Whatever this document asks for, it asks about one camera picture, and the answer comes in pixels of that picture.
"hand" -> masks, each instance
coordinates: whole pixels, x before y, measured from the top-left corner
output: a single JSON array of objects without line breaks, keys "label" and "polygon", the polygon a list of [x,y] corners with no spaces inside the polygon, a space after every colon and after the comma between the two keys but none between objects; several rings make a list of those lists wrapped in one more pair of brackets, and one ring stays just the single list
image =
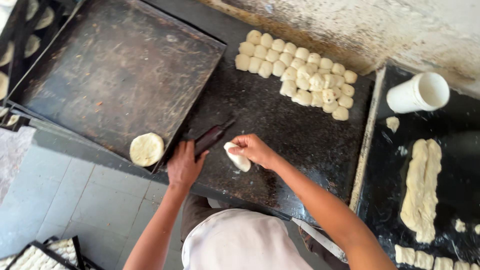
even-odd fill
[{"label": "hand", "polygon": [[177,185],[190,189],[204,165],[208,150],[195,162],[195,141],[181,141],[175,148],[173,156],[167,163],[169,185]]},{"label": "hand", "polygon": [[255,134],[237,136],[233,138],[232,143],[239,147],[230,148],[228,150],[230,153],[246,156],[249,160],[260,164],[265,169],[272,169],[272,162],[279,157]]}]

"white shirt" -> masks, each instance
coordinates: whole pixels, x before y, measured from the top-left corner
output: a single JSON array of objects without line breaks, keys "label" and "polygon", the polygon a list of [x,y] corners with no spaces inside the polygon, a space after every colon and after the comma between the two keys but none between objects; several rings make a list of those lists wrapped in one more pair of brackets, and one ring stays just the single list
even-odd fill
[{"label": "white shirt", "polygon": [[312,270],[276,217],[227,209],[198,224],[183,244],[185,270]]}]

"person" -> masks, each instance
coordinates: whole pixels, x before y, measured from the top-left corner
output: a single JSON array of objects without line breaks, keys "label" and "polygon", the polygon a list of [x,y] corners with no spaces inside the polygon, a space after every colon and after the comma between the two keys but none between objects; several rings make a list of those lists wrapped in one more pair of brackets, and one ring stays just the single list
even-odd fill
[{"label": "person", "polygon": [[[239,147],[230,148],[230,153],[246,156],[285,181],[345,252],[350,269],[396,269],[373,233],[340,199],[295,169],[255,134],[237,136],[232,142]],[[192,140],[176,147],[167,163],[167,191],[124,270],[163,269],[175,218],[208,154],[204,152],[195,162],[194,148]],[[181,226],[184,269],[312,269],[279,218],[245,209],[212,209],[202,198],[189,195],[185,201]]]}]

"white bucket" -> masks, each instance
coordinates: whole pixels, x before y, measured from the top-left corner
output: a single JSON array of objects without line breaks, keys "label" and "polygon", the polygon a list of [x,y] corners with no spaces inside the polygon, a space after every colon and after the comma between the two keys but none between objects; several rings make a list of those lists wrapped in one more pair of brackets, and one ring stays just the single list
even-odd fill
[{"label": "white bucket", "polygon": [[434,72],[417,74],[387,93],[388,106],[397,113],[436,110],[445,106],[449,98],[447,82]]}]

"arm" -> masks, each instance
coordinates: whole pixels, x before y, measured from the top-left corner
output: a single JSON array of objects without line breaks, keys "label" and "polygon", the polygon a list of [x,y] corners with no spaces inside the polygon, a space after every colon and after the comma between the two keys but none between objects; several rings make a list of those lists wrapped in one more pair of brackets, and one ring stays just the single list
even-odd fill
[{"label": "arm", "polygon": [[208,151],[195,162],[193,140],[180,142],[168,161],[169,185],[153,218],[138,239],[124,270],[162,269],[167,257],[173,223],[190,187],[202,170]]},{"label": "arm", "polygon": [[295,192],[304,206],[333,241],[346,253],[352,270],[396,269],[368,227],[340,199],[324,190],[269,148],[255,134],[235,137],[239,147],[232,154],[244,155],[275,171]]}]

